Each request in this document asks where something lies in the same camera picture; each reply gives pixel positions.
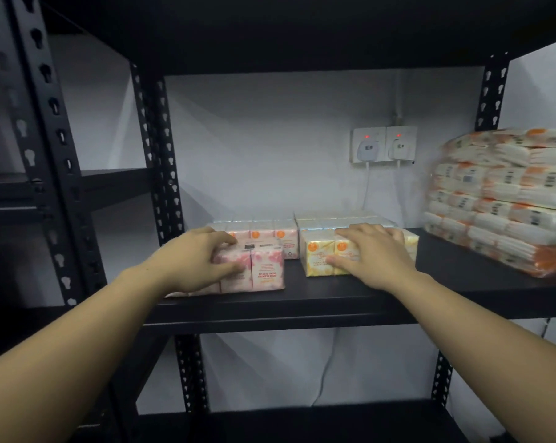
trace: forearm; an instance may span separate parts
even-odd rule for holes
[[[556,442],[556,345],[424,274],[393,294],[518,441]]]
[[[163,292],[141,266],[0,357],[0,442],[67,439]]]

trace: white wall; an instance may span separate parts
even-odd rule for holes
[[[50,44],[82,169],[144,166],[126,61],[88,37],[54,37]],[[511,65],[503,125],[556,126],[556,111],[549,113],[556,109],[556,51],[539,53]],[[399,177],[408,226],[419,225],[437,147],[473,127],[481,72],[405,72],[406,124],[419,128],[416,163],[403,167]],[[348,163],[349,131],[389,124],[393,71],[202,75],[166,81],[188,226],[238,210],[360,204],[365,174],[363,167]],[[532,95],[521,96],[531,87]],[[11,144],[0,154],[0,170],[21,169],[8,129],[0,110],[0,143]],[[400,222],[394,171],[388,166],[372,169],[367,205]],[[157,247],[148,196],[101,210],[94,221],[109,280]],[[12,229],[0,227],[0,247],[19,255],[14,265],[23,279],[23,302],[62,303],[38,229],[22,227],[17,233],[22,238],[15,245]],[[541,320],[525,324],[540,333]],[[333,329],[202,336],[211,408],[311,404],[333,338]],[[417,325],[342,329],[319,403],[428,397],[436,354]],[[169,345],[143,390],[139,410],[183,410],[179,392]],[[474,441],[501,430],[457,375],[450,405]]]

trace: hand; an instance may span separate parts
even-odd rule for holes
[[[405,238],[399,229],[354,224],[335,232],[358,246],[360,261],[329,255],[327,263],[347,270],[371,288],[393,293],[408,277],[419,273],[405,250]]]
[[[236,243],[230,234],[212,227],[190,230],[169,241],[139,267],[157,279],[165,295],[194,292],[245,269],[239,263],[211,262],[217,247]]]

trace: shelving unit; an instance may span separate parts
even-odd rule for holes
[[[38,0],[0,0],[0,83],[26,169],[0,175],[0,224],[42,226],[66,305],[2,311],[0,354],[105,285],[91,211],[150,193],[159,243],[183,233],[164,75],[484,66],[475,130],[490,130],[510,60],[556,41],[556,0],[42,1],[53,28],[87,31],[131,62],[147,167],[80,170]],[[556,277],[533,279],[416,232],[417,267],[440,283],[506,318],[556,317]],[[415,322],[352,277],[307,279],[298,261],[286,277],[283,292],[157,305],[76,438],[465,441],[444,408],[452,367],[441,354],[428,401],[209,413],[199,333]],[[171,335],[187,413],[139,417],[135,400]]]

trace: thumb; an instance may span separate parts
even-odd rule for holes
[[[343,256],[329,255],[325,258],[325,262],[334,268],[344,269],[352,275],[358,276],[360,267],[357,261],[352,261]]]
[[[245,266],[241,263],[222,263],[212,265],[212,274],[216,281],[234,273],[243,272]]]

